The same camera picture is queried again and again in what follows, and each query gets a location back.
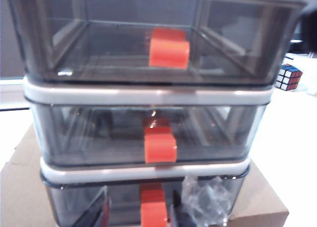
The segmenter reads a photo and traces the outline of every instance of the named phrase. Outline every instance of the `white plastic frame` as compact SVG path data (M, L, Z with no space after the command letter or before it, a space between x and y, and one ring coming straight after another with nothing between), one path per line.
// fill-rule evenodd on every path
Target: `white plastic frame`
M186 175L216 176L216 175L240 175L250 163L250 158L238 163L179 165L179 166L153 166L142 168L121 169L54 169L50 167L43 158L40 160L42 174L52 183L92 183L92 182L114 182L128 180L148 180L161 178L177 178Z
M91 85L37 85L24 79L27 99L61 105L262 105L274 88L264 91L161 89Z

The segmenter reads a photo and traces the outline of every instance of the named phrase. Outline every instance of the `clear plastic drawer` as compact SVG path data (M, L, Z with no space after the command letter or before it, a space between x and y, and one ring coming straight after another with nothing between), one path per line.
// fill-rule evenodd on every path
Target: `clear plastic drawer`
M265 107L31 104L42 156L56 166L242 160Z
M10 0L29 77L271 86L306 0Z
M234 206L247 172L248 169L237 176L217 177L217 182L220 182L217 187L225 192L222 202L226 203L228 214ZM215 176L200 177L198 185L206 185L214 178ZM180 197L184 190L182 188L184 178L70 184L55 184L49 182L43 175L42 179L47 188L55 221L60 227L94 226L96 221L102 223L100 225L102 227L139 225L141 219L149 218L147 216L149 211L158 212L157 205L153 210L149 209L151 206L144 209L142 205L144 202L149 202L143 196L142 191L146 188L151 190L158 184L163 193L162 200L160 200L163 206L160 205L159 208L164 209L163 212L167 218L165 221L169 222L170 207L177 202L177 197ZM154 195L155 202L158 202L159 198L155 196L157 193L157 191L150 193Z

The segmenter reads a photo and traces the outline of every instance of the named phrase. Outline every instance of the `orange drawer pull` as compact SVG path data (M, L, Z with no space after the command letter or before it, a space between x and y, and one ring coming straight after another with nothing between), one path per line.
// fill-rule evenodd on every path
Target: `orange drawer pull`
M150 134L144 137L145 162L176 162L177 145L172 134Z
M177 144L166 117L146 118L144 126L145 162L176 162Z
M185 32L176 29L156 28L150 43L149 66L186 69L190 44Z
M164 190L160 183L140 185L141 227L167 227Z

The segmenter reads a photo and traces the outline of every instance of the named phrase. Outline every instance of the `clear plastic bag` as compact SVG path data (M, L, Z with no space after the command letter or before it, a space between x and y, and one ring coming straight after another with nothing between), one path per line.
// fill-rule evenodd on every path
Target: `clear plastic bag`
M197 177L186 176L182 185L183 207L198 227L227 225L234 197L220 177L199 185Z

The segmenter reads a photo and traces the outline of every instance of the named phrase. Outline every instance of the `cardboard box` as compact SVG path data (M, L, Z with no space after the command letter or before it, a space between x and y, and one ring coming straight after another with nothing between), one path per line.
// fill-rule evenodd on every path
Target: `cardboard box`
M1 227L54 227L33 126L1 172ZM232 211L229 227L282 227L288 211L254 163Z

